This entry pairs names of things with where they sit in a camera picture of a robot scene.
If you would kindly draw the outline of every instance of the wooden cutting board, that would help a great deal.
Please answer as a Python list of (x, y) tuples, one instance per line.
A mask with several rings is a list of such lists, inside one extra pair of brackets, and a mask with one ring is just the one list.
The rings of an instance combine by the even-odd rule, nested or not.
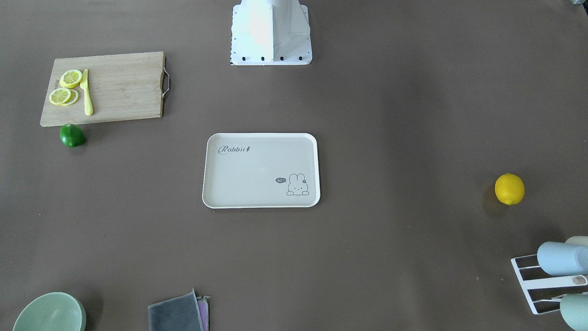
[[(101, 55), (97, 57), (56, 59), (49, 79), (41, 126), (87, 124), (161, 117), (163, 52)], [(70, 69), (88, 69), (88, 87), (94, 114), (83, 111), (84, 93), (77, 86), (79, 100), (67, 107), (53, 105), (49, 94)]]

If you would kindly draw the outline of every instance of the lemon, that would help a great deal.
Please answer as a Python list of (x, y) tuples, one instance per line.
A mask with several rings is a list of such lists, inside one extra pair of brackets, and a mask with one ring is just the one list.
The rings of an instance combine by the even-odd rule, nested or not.
[(496, 180), (494, 192), (503, 204), (517, 204), (524, 196), (523, 181), (517, 175), (504, 174)]
[(82, 80), (82, 72), (80, 70), (72, 69), (67, 70), (59, 79), (59, 84), (62, 87), (74, 88), (78, 86)]
[(78, 100), (79, 93), (76, 90), (73, 90), (73, 89), (70, 89), (70, 91), (72, 92), (71, 98), (69, 98), (69, 100), (66, 103), (61, 104), (62, 106), (72, 105), (72, 104), (74, 104)]
[(54, 105), (61, 105), (69, 101), (72, 91), (69, 88), (56, 88), (49, 94), (49, 101)]

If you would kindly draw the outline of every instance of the metal handle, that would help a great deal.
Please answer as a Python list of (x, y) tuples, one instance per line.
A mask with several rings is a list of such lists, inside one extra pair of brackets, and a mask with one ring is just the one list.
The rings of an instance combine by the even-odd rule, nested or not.
[(162, 99), (165, 99), (166, 94), (169, 92), (169, 89), (172, 88), (172, 78), (169, 76), (168, 71), (165, 69), (165, 67), (163, 68), (163, 74), (165, 76), (168, 77), (168, 88), (163, 92), (163, 94), (161, 95)]

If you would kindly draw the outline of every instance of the sliced lemon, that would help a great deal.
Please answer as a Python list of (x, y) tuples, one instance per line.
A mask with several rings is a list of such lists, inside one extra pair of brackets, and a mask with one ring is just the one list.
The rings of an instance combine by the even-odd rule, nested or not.
[(82, 72), (80, 70), (72, 69), (67, 70), (59, 79), (59, 84), (62, 87), (74, 88), (78, 86), (82, 80)]
[(61, 105), (69, 101), (72, 90), (65, 87), (56, 88), (49, 94), (49, 101), (54, 105)]
[(70, 90), (72, 91), (72, 97), (69, 98), (69, 101), (67, 101), (66, 103), (61, 104), (62, 106), (72, 105), (72, 104), (74, 104), (78, 100), (79, 93), (76, 90), (74, 90), (74, 89), (70, 89)]

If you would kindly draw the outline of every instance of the blue cup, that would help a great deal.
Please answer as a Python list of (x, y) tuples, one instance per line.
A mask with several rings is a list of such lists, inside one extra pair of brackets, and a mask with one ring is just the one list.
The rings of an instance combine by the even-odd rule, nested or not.
[(539, 246), (537, 261), (552, 276), (588, 274), (588, 247), (548, 241)]
[(588, 331), (588, 295), (566, 294), (559, 305), (563, 320), (575, 331)]

